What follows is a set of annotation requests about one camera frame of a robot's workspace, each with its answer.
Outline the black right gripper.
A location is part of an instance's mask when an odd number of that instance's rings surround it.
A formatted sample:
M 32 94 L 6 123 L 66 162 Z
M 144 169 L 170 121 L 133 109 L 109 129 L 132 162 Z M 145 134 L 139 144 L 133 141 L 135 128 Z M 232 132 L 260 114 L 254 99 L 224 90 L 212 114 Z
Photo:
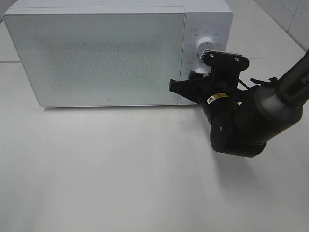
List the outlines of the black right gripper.
M 190 71 L 188 80 L 170 79 L 169 91 L 197 103 L 206 114 L 233 114 L 244 98 L 238 89 L 240 73 L 214 68 L 209 74 Z

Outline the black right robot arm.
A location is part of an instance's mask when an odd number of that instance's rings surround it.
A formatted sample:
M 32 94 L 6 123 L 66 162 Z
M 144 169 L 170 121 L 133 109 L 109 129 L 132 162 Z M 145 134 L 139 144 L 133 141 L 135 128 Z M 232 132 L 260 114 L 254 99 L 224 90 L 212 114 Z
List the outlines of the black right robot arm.
M 214 151 L 254 157 L 267 141 L 296 124 L 309 98 L 309 56 L 305 54 L 281 78 L 238 88 L 240 73 L 249 67 L 243 55 L 204 50 L 200 60 L 208 76 L 191 71 L 185 81 L 170 80 L 169 91 L 200 105 L 211 126 Z

